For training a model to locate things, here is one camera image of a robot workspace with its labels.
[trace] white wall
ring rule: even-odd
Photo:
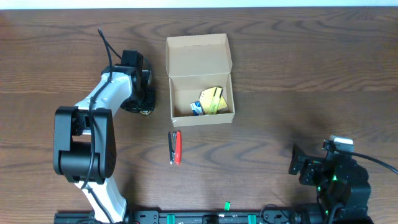
[[[0,0],[0,9],[398,6],[398,0]]]

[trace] brown table surface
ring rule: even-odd
[[[112,9],[0,12],[0,223],[52,223],[91,210],[52,167],[59,106],[82,100],[108,64],[97,27],[118,51],[153,64],[155,112],[114,117],[114,176],[134,205],[162,210],[260,210],[314,202],[288,175],[292,145],[324,156],[330,134],[398,166],[398,8]],[[182,166],[170,166],[165,39],[227,33],[232,124],[180,128]],[[398,223],[398,177],[373,162],[369,215]]]

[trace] open box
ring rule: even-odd
[[[231,123],[235,107],[231,83],[231,52],[226,34],[168,37],[166,71],[171,119],[175,127]],[[228,107],[217,114],[194,116],[190,104],[211,87],[222,87]]]

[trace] wooden table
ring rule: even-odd
[[[163,210],[260,210],[314,202],[288,175],[291,148],[324,156],[330,134],[398,166],[398,9],[112,9],[0,12],[0,223],[52,223],[91,210],[52,167],[55,110],[82,100],[108,64],[97,27],[121,52],[153,64],[155,112],[114,117],[119,190]],[[165,39],[227,33],[233,124],[181,128],[183,162],[170,166]],[[398,178],[363,159],[375,223],[398,222]]]

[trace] yellow object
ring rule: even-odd
[[[217,114],[218,105],[220,104],[222,94],[223,94],[223,89],[217,87],[213,99],[211,101],[209,114]]]
[[[205,114],[209,114],[211,102],[213,101],[213,97],[214,97],[216,89],[217,89],[217,87],[213,87],[213,88],[204,90],[199,97],[201,107],[205,111]],[[227,104],[225,102],[225,99],[223,96],[221,96],[220,103],[218,105],[217,110],[221,110],[226,107],[227,107]]]

